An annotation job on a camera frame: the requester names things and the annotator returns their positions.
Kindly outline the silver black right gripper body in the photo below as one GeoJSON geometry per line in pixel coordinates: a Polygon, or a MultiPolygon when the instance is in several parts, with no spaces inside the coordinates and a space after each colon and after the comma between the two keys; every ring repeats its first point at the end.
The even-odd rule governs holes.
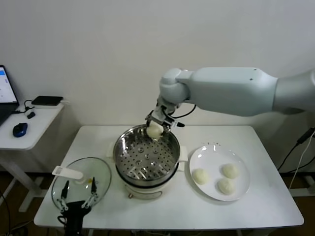
{"type": "Polygon", "coordinates": [[[167,107],[157,104],[156,107],[150,112],[150,121],[153,121],[163,127],[184,127],[184,124],[178,122],[167,114],[167,107]]]}

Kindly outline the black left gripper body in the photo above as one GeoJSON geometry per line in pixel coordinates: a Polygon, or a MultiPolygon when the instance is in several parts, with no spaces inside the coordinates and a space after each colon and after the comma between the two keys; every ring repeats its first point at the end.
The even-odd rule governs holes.
{"type": "Polygon", "coordinates": [[[85,216],[92,209],[90,205],[85,205],[85,201],[71,202],[66,206],[67,210],[64,211],[64,216],[85,216]]]}

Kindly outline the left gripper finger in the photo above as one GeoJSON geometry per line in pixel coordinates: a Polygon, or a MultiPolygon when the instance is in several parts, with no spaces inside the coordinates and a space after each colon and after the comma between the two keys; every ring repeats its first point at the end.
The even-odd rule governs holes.
{"type": "Polygon", "coordinates": [[[97,186],[95,182],[95,178],[92,180],[91,184],[91,194],[90,196],[85,200],[85,202],[82,204],[82,207],[92,207],[96,200],[97,200],[97,186]]]}
{"type": "Polygon", "coordinates": [[[60,198],[57,199],[60,207],[61,207],[61,212],[67,211],[68,206],[66,203],[66,198],[67,198],[67,193],[68,193],[68,187],[69,187],[69,181],[67,181],[61,191],[61,196],[60,198]]]}

